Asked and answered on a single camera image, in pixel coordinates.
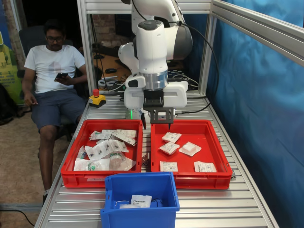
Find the shoe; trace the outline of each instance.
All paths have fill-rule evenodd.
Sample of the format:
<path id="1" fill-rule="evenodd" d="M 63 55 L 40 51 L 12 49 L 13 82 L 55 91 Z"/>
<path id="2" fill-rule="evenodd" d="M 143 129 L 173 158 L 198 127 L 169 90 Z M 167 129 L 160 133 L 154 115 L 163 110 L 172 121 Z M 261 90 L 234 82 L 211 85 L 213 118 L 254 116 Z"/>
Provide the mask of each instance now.
<path id="1" fill-rule="evenodd" d="M 44 205 L 44 202 L 46 201 L 47 197 L 48 197 L 48 194 L 43 195 L 43 197 L 42 197 L 42 205 Z"/>

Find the black backpack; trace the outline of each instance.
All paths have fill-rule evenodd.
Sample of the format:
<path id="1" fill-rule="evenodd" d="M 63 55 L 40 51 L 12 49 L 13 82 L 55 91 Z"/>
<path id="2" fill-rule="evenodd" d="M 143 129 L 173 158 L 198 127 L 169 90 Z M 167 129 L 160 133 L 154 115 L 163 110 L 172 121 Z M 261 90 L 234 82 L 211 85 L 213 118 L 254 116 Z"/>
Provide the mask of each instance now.
<path id="1" fill-rule="evenodd" d="M 0 83 L 0 125 L 7 124 L 18 116 L 18 107 L 4 86 Z"/>

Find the black office chair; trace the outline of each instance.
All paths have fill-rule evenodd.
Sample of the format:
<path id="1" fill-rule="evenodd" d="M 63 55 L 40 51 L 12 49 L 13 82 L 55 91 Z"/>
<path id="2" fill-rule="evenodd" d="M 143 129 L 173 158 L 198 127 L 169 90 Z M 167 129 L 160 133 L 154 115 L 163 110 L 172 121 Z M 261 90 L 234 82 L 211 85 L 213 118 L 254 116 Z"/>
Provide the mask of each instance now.
<path id="1" fill-rule="evenodd" d="M 33 26 L 29 28 L 24 28 L 19 31 L 19 37 L 22 43 L 22 47 L 24 50 L 25 56 L 28 56 L 29 50 L 35 46 L 38 45 L 46 45 L 48 44 L 46 39 L 45 39 L 45 34 L 43 32 L 43 26 Z M 65 40 L 64 43 L 65 45 L 73 45 L 73 42 L 71 40 Z M 17 75 L 19 78 L 24 77 L 24 70 L 19 70 Z M 75 72 L 75 77 L 81 76 L 81 72 L 77 69 Z M 77 94 L 83 98 L 87 99 L 88 98 L 88 92 L 83 85 L 75 85 L 74 89 L 77 91 Z M 20 93 L 21 99 L 24 98 L 24 94 L 21 91 Z M 75 131 L 76 126 L 73 122 L 71 122 L 66 116 L 61 115 L 60 117 L 61 124 L 62 126 L 60 127 L 60 130 L 58 131 L 58 134 L 56 136 L 56 139 L 61 138 L 63 135 L 66 136 L 66 139 L 68 141 L 72 140 L 71 134 Z"/>

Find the red plastic crate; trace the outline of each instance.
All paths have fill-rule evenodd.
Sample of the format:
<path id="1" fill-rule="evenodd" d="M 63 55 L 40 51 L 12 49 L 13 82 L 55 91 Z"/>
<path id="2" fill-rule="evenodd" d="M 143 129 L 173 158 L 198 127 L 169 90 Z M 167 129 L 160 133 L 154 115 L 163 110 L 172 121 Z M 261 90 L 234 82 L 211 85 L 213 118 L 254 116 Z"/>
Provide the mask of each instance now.
<path id="1" fill-rule="evenodd" d="M 187 142 L 201 147 L 192 157 L 177 151 L 168 155 L 159 148 L 166 144 L 162 137 L 167 133 L 181 133 L 175 144 L 180 148 Z M 160 161 L 177 162 L 173 172 L 177 189 L 228 189 L 232 175 L 217 135 L 209 120 L 174 120 L 170 130 L 167 124 L 151 125 L 151 171 L 160 171 Z M 195 172 L 194 162 L 212 162 L 218 172 Z"/>
<path id="2" fill-rule="evenodd" d="M 129 171 L 73 171 L 75 160 L 79 149 L 82 146 L 96 145 L 96 140 L 89 140 L 93 131 L 101 132 L 103 129 L 124 129 L 137 131 L 137 144 L 126 146 L 129 150 L 124 153 L 126 157 L 136 161 L 136 165 Z M 80 131 L 73 143 L 73 146 L 66 157 L 61 168 L 63 184 L 67 188 L 94 188 L 105 187 L 105 178 L 117 173 L 141 172 L 142 150 L 143 150 L 143 125 L 141 120 L 86 120 L 83 122 Z"/>

